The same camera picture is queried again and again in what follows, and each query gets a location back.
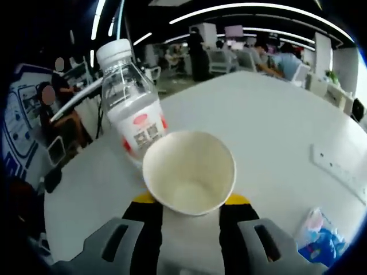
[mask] electrical socket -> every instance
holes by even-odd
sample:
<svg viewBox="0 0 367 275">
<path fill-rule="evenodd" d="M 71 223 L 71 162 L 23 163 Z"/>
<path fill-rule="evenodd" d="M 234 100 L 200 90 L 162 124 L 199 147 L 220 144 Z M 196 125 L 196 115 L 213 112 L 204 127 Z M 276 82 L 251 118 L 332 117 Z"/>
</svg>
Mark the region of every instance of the electrical socket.
<svg viewBox="0 0 367 275">
<path fill-rule="evenodd" d="M 363 184 L 348 170 L 332 161 L 321 148 L 314 144 L 311 145 L 311 160 L 316 166 L 342 183 L 353 195 L 366 205 L 367 184 Z"/>
</svg>

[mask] plastic water bottle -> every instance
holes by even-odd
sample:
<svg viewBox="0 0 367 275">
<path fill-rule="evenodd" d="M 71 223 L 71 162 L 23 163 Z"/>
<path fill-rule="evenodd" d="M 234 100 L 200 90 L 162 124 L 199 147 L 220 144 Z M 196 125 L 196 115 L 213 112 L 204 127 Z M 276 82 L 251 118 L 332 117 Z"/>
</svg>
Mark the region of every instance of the plastic water bottle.
<svg viewBox="0 0 367 275">
<path fill-rule="evenodd" d="M 103 70 L 104 113 L 117 129 L 121 144 L 141 168 L 146 150 L 166 133 L 158 92 L 131 61 L 127 39 L 112 41 L 97 51 Z"/>
</svg>

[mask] paper cup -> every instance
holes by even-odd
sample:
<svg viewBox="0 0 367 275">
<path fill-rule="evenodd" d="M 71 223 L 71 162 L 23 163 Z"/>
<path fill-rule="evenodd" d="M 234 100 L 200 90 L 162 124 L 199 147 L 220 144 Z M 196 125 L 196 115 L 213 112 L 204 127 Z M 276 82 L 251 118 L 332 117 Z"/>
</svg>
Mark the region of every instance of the paper cup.
<svg viewBox="0 0 367 275">
<path fill-rule="evenodd" d="M 187 215 L 203 215 L 228 199 L 236 165 L 228 148 L 203 132 L 173 132 L 155 142 L 143 160 L 143 176 L 153 197 Z"/>
</svg>

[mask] white bottle cap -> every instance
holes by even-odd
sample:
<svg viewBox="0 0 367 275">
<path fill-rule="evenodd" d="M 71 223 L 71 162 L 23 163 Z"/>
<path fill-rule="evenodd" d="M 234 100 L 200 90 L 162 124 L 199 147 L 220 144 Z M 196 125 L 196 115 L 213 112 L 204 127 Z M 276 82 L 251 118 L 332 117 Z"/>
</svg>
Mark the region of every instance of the white bottle cap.
<svg viewBox="0 0 367 275">
<path fill-rule="evenodd" d="M 131 56 L 131 46 L 127 39 L 119 39 L 105 44 L 97 51 L 97 61 L 101 68 Z"/>
</svg>

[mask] table surface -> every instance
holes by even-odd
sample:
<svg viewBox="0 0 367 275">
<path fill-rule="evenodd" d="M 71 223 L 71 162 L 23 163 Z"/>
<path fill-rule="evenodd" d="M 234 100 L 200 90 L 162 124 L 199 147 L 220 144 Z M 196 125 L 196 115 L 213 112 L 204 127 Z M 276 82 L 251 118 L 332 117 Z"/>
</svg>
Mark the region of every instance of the table surface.
<svg viewBox="0 0 367 275">
<path fill-rule="evenodd" d="M 365 206 L 310 160 L 316 144 L 334 162 L 367 183 L 367 135 L 339 109 L 284 81 L 237 72 L 162 100 L 170 131 L 217 136 L 237 165 L 235 192 L 262 218 L 293 235 L 313 207 L 321 207 L 350 241 Z M 45 195 L 46 233 L 55 261 L 71 260 L 84 240 L 112 217 L 122 217 L 145 190 L 114 130 L 63 168 Z"/>
</svg>

